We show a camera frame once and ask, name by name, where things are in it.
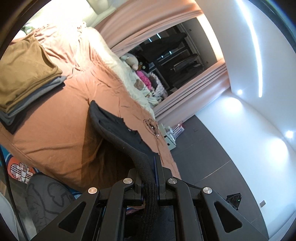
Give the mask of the black t-shirt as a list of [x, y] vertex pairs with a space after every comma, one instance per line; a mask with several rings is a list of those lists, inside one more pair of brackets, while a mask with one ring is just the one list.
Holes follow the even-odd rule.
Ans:
[[133, 161], [144, 184], [145, 212], [142, 230], [150, 233], [158, 214], [158, 188], [154, 173], [156, 153], [142, 140], [138, 131], [129, 129], [123, 119], [102, 109], [95, 101], [90, 103], [88, 113], [95, 130]]

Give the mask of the pink clothing pile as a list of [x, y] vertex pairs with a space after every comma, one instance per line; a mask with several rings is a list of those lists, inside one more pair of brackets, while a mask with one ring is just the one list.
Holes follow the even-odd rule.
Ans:
[[148, 90], [153, 90], [150, 79], [141, 70], [136, 71], [136, 74], [141, 79], [141, 81], [145, 84]]

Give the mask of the white bedside cabinet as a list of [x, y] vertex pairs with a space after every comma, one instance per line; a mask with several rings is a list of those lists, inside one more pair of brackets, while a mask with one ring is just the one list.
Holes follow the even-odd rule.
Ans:
[[176, 144], [177, 137], [184, 132], [183, 122], [179, 122], [177, 125], [170, 127], [170, 126], [164, 126], [162, 123], [159, 124], [159, 130], [161, 131], [161, 134], [163, 135], [166, 144], [171, 151], [174, 149]]

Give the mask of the grey cartoon cushion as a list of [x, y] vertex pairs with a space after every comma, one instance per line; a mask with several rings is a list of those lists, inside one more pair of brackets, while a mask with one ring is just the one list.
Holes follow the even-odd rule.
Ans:
[[36, 232], [40, 232], [75, 198], [59, 181], [42, 173], [34, 174], [26, 188], [26, 204]]

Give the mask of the orange-brown bed cover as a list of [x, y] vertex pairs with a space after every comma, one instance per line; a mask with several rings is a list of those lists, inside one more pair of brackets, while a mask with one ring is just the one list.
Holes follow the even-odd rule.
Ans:
[[123, 75], [123, 63], [97, 30], [46, 26], [30, 37], [67, 78], [61, 90], [28, 111], [14, 134], [1, 127], [6, 150], [77, 191], [112, 186], [128, 174], [132, 162], [93, 128], [88, 109], [94, 101], [137, 131], [162, 165], [180, 176], [165, 139], [147, 126], [154, 119], [149, 103]]

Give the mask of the colourful cartoon rug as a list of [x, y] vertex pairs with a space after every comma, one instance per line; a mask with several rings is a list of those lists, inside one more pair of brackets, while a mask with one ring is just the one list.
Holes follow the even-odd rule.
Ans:
[[82, 195], [81, 192], [45, 175], [37, 168], [31, 167], [18, 160], [3, 146], [1, 146], [1, 151], [3, 152], [8, 175], [13, 180], [21, 183], [27, 185], [30, 183], [34, 184], [36, 190], [46, 201], [51, 199], [60, 202], [63, 197], [68, 197], [70, 200], [76, 200]]

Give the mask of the cream white blanket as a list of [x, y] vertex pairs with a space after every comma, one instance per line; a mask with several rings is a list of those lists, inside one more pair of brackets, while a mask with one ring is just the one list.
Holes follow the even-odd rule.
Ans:
[[158, 100], [152, 96], [150, 90], [146, 87], [135, 71], [111, 51], [98, 30], [95, 30], [94, 28], [90, 28], [89, 30], [94, 35], [94, 49], [99, 54], [103, 62], [123, 82], [130, 96], [152, 116], [154, 116], [152, 108], [154, 104], [158, 103]]

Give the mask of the folded black garment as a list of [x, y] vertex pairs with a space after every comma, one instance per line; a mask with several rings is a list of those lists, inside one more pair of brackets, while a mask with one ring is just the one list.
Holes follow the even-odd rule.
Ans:
[[52, 97], [57, 92], [61, 91], [65, 87], [65, 83], [62, 83], [58, 85], [57, 87], [53, 88], [49, 92], [45, 93], [38, 99], [34, 100], [31, 104], [29, 104], [27, 107], [25, 107], [24, 110], [20, 111], [15, 117], [14, 120], [10, 125], [8, 125], [4, 118], [1, 117], [1, 124], [4, 126], [4, 128], [11, 134], [14, 134], [17, 129], [22, 125], [22, 123], [25, 120], [25, 117], [31, 109], [35, 108], [36, 106], [39, 106], [41, 103], [45, 102], [48, 98]]

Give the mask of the beige plush toy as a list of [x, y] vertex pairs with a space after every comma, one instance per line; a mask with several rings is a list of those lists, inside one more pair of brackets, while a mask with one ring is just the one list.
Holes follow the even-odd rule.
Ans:
[[134, 71], [138, 70], [139, 62], [136, 56], [130, 53], [126, 53], [120, 57], [121, 61], [125, 62], [127, 65], [131, 67]]

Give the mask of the folded grey garment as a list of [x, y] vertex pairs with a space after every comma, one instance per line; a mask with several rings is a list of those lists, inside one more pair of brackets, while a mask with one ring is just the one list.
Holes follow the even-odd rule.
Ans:
[[63, 86], [64, 85], [63, 83], [66, 79], [67, 79], [66, 76], [60, 76], [53, 79], [49, 83], [33, 91], [31, 94], [25, 97], [22, 101], [20, 101], [15, 106], [13, 106], [13, 108], [8, 113], [5, 113], [4, 111], [1, 110], [1, 120], [3, 120], [5, 124], [10, 126], [13, 123], [17, 114], [25, 110], [25, 108], [27, 108], [30, 104], [32, 104], [34, 101], [44, 96], [45, 94], [49, 93], [53, 89]]

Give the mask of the folded olive-brown garment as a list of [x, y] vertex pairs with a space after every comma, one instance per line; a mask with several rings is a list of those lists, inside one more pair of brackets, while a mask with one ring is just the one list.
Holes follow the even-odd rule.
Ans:
[[61, 75], [62, 70], [50, 60], [35, 37], [13, 41], [1, 58], [1, 110], [8, 113]]

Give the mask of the pink curtain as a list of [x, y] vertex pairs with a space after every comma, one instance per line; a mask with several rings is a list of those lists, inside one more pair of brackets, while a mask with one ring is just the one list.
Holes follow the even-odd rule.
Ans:
[[187, 57], [182, 51], [169, 55], [180, 44], [189, 46], [189, 32], [178, 30], [155, 38], [200, 16], [203, 12], [195, 1], [127, 1], [94, 27], [117, 56], [140, 47], [139, 59], [154, 65], [153, 71], [169, 88], [168, 97], [154, 107], [157, 121], [164, 125], [174, 126], [191, 118], [230, 87], [223, 57], [207, 67], [195, 51]]

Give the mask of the cream padded headboard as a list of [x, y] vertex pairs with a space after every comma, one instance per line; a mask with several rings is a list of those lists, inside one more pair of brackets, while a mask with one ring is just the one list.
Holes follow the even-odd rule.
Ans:
[[95, 27], [117, 8], [126, 3], [127, 0], [95, 0], [87, 2], [93, 9], [93, 13], [86, 17], [84, 21], [87, 27]]

